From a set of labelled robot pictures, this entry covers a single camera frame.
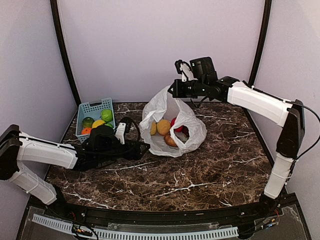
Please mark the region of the white plastic bag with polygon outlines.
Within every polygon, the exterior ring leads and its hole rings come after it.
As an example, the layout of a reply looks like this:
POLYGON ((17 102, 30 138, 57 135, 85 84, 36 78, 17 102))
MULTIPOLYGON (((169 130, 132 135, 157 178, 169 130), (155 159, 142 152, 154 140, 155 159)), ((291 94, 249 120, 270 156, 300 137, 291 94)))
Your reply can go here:
POLYGON ((177 158, 198 149, 206 139, 207 129, 192 108, 183 100, 172 97, 168 88, 164 87, 145 105, 139 130, 143 141, 150 144, 149 151, 153 155, 177 158), (168 146, 159 133, 150 135, 152 122, 172 119, 176 120, 169 134, 177 147, 168 146))

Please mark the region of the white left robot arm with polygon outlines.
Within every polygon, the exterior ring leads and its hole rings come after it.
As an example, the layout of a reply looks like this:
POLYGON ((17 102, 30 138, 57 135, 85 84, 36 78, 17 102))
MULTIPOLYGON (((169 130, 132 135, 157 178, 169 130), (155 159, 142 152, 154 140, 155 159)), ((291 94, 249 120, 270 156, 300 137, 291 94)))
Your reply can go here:
POLYGON ((119 158, 140 160, 150 145, 125 138, 129 129, 120 123, 116 130, 101 125, 93 128, 82 144, 62 144, 35 138, 11 125, 0 137, 0 179, 16 184, 26 193, 50 206, 60 218, 71 213, 61 190, 32 172, 25 161, 44 163, 85 172, 115 162, 119 158))

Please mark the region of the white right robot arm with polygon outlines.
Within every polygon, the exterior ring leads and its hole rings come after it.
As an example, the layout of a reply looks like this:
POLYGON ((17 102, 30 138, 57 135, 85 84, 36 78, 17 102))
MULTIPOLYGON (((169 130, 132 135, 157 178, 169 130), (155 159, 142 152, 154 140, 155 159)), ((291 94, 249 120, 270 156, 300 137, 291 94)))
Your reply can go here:
POLYGON ((168 90, 173 98, 218 100, 252 111, 282 128, 276 143, 276 159, 263 191, 266 198, 255 205, 255 213, 266 217, 274 210, 273 200, 281 194, 298 160, 305 135, 303 103, 271 95, 231 76, 218 78, 210 57, 190 62, 179 59, 174 65, 181 78, 175 79, 168 90))

